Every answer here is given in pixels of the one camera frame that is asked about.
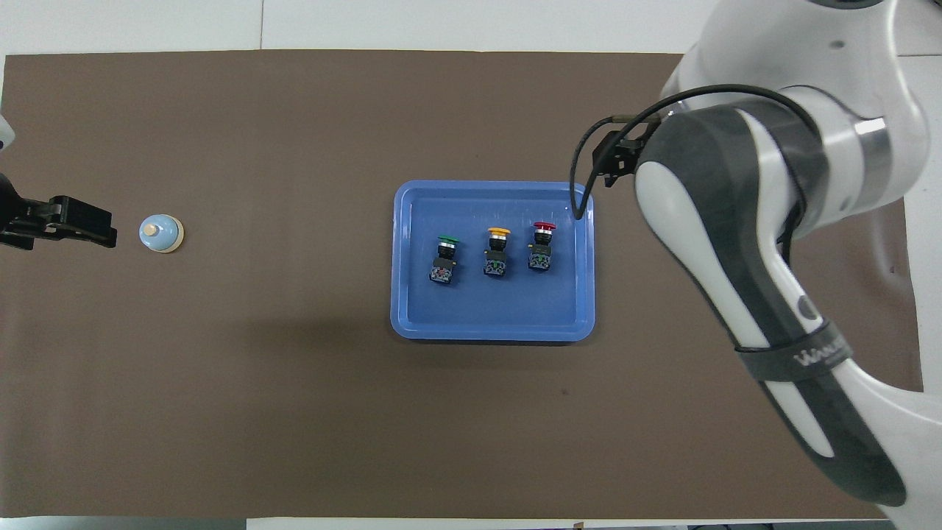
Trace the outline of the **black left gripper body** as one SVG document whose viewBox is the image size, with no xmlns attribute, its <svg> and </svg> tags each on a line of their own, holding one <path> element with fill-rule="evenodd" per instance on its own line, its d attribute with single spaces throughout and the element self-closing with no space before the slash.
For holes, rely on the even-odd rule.
<svg viewBox="0 0 942 530">
<path fill-rule="evenodd" d="M 5 233 L 111 233 L 112 214 L 70 196 L 40 201 L 21 197 L 1 175 L 2 231 Z"/>
</svg>

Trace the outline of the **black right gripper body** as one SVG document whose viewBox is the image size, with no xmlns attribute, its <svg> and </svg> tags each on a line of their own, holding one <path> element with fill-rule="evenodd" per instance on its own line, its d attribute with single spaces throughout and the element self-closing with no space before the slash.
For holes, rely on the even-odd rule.
<svg viewBox="0 0 942 530">
<path fill-rule="evenodd" d="M 609 131 L 592 151 L 592 174 L 603 179 L 619 179 L 635 174 L 640 155 L 659 121 L 646 121 L 645 131 L 636 138 L 622 138 L 613 144 L 618 131 Z"/>
</svg>

